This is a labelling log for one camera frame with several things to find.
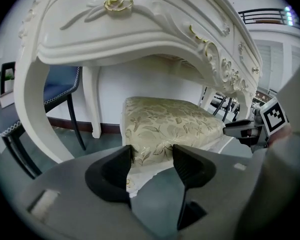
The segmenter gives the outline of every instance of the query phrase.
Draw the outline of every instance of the blue chair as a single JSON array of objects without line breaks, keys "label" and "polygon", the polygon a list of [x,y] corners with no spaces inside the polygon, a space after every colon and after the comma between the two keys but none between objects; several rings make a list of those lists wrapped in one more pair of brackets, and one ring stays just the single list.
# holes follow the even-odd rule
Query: blue chair
[{"label": "blue chair", "polygon": [[[9,62],[2,64],[0,72],[0,94],[5,92],[5,75],[6,70],[12,69],[15,72],[15,62]],[[75,135],[83,150],[86,150],[85,144],[80,135],[77,120],[74,111],[74,105],[72,100],[72,93],[75,92],[80,82],[81,67],[75,66],[63,66],[52,65],[50,66],[50,72],[48,74],[44,92],[43,101],[45,112],[49,112],[56,106],[67,101],[71,122]],[[22,167],[22,169],[34,179],[42,172],[32,161],[23,147],[20,136],[25,132],[15,107],[15,104],[11,104],[2,108],[0,106],[0,136],[2,137],[9,152],[16,160],[16,162]]]}]

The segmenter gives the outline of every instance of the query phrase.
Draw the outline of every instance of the floral fabric cushion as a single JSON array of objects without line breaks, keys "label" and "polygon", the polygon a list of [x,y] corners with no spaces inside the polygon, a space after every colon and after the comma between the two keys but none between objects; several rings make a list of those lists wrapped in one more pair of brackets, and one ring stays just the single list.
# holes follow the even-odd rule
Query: floral fabric cushion
[{"label": "floral fabric cushion", "polygon": [[133,166],[172,159],[173,144],[201,148],[223,135],[224,123],[188,101],[130,97],[123,106],[124,144],[132,145]]}]

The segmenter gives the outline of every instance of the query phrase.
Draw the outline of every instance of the metal railing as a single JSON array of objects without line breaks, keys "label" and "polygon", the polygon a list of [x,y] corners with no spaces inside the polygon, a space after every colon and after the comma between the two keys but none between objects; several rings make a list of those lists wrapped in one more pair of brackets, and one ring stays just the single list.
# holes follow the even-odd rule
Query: metal railing
[{"label": "metal railing", "polygon": [[239,11],[244,24],[279,24],[300,29],[300,20],[294,11],[290,11],[292,20],[288,20],[287,12],[277,8],[262,8]]}]

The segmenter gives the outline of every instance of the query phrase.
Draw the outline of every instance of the white vanity table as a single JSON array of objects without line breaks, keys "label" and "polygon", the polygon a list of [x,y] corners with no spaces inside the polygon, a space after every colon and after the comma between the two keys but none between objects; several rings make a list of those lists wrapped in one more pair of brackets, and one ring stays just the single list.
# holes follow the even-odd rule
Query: white vanity table
[{"label": "white vanity table", "polygon": [[262,74],[258,49],[227,0],[35,0],[20,37],[15,106],[30,138],[57,163],[74,157],[45,113],[49,65],[83,66],[95,138],[101,134],[102,66],[149,55],[182,58],[173,61],[171,73],[208,87],[201,106],[207,108],[216,91],[237,97],[239,119],[249,115]]}]

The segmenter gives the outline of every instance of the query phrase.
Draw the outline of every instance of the brown baseboard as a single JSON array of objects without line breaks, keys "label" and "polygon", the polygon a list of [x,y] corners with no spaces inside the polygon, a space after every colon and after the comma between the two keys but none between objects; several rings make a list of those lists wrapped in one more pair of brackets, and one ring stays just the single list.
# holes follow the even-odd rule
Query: brown baseboard
[{"label": "brown baseboard", "polygon": [[[73,130],[71,120],[48,117],[50,124],[54,127]],[[77,121],[79,131],[92,133],[92,125],[90,122]],[[119,124],[101,123],[101,132],[103,134],[120,134]]]}]

